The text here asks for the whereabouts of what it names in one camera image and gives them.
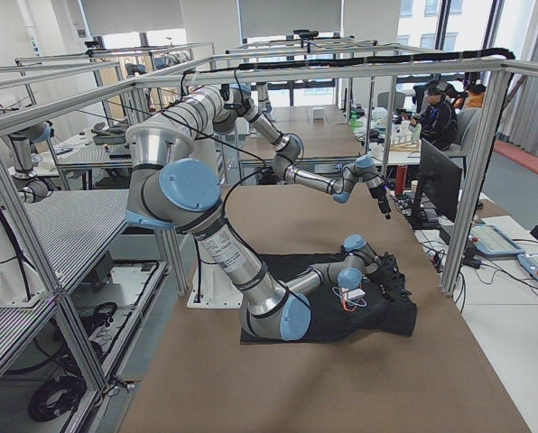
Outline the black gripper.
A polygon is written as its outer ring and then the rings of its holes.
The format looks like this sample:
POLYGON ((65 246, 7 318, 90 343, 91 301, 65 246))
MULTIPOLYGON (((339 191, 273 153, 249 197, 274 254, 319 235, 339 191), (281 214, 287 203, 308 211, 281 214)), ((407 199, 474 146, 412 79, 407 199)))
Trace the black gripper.
POLYGON ((406 293, 405 275, 400 271, 396 258, 391 253, 379 256, 383 277, 377 286, 381 293, 406 293))
POLYGON ((390 212, 390 206, 389 202, 386 196, 386 188, 384 184, 377 185, 375 187, 371 187, 369 189, 369 192, 377 201, 377 205, 379 207, 379 210, 381 213, 389 213, 390 212))

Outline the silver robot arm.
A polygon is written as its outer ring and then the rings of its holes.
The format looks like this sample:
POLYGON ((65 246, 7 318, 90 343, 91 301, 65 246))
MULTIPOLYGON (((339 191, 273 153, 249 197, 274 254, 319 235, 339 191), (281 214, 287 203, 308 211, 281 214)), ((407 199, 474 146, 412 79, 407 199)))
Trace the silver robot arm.
POLYGON ((342 261, 314 263, 279 281, 230 224, 216 175, 190 156, 192 139, 151 121, 125 136, 134 154, 126 222, 192 235, 241 293, 240 323, 250 340, 339 341, 360 328, 413 332, 414 314, 397 325, 385 322, 392 302, 409 299, 393 255, 379 256, 361 235, 350 235, 342 261))
POLYGON ((347 202, 354 187, 363 180, 371 197, 377 201, 382 215, 385 218, 390 217, 391 209, 386 196, 385 182, 370 156, 359 156, 343 166, 338 179, 329 179, 298 166, 298 159, 303 150, 301 138, 280 131, 243 89, 230 86, 224 88, 202 86, 183 97, 181 102, 196 107, 196 119, 199 123, 191 127, 191 131, 195 133, 212 126, 219 134, 223 127, 232 127, 238 117, 244 118, 273 146, 274 157, 271 167, 279 180, 324 192, 338 203, 347 202))

